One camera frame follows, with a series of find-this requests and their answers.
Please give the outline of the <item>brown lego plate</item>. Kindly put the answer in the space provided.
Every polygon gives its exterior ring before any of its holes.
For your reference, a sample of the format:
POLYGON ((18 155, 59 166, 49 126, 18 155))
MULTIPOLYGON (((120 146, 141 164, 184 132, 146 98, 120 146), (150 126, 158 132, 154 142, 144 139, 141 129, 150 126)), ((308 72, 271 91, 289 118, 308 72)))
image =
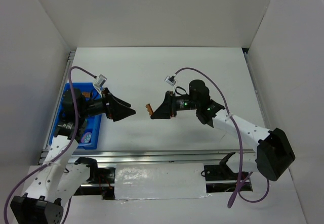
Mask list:
POLYGON ((90 99, 92 97, 92 92, 82 92, 82 95, 85 97, 85 98, 88 98, 90 99))
POLYGON ((146 104, 145 105, 145 108, 147 109, 147 112, 149 113, 149 115, 152 116, 153 113, 154 113, 154 111, 153 111, 151 105, 150 104, 146 104))

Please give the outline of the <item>purple oval lego with print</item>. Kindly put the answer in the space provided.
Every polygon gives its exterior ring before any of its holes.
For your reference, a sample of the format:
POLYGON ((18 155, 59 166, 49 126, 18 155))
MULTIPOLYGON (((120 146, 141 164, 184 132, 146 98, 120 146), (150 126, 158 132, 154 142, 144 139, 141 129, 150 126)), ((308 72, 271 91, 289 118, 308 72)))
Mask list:
POLYGON ((89 144, 91 142, 92 138, 92 133, 91 132, 86 132, 81 139, 81 143, 83 144, 89 144))

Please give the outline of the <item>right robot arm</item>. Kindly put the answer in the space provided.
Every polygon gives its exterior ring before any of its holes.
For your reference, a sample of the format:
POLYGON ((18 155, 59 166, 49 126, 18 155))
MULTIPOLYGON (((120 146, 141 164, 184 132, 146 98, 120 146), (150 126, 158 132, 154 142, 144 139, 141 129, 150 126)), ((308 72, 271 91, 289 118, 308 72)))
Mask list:
POLYGON ((194 110, 203 125, 240 138, 254 153, 244 154, 243 161, 239 161, 239 157, 234 153, 227 155, 223 162, 232 172, 257 171, 274 182, 296 159, 282 129, 263 128, 227 112, 223 105, 211 99, 210 91, 202 80, 191 81, 189 92, 186 94, 167 91, 162 104, 156 110, 152 110, 149 104, 146 105, 146 109, 151 119, 171 119, 176 117, 179 111, 194 110))

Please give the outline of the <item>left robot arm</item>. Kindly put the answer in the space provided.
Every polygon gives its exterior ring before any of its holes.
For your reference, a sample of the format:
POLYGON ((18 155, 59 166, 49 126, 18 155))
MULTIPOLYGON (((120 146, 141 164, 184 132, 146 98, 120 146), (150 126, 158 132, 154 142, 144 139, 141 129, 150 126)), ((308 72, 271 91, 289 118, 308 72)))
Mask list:
POLYGON ((10 208, 17 223, 64 223, 71 197, 85 181, 94 178, 97 161, 69 159, 85 134, 89 117, 105 114, 114 122, 134 115, 131 104, 116 98, 108 88, 98 99, 86 99, 77 88, 63 93, 62 108, 55 126, 51 148, 34 180, 21 196, 14 196, 10 208))

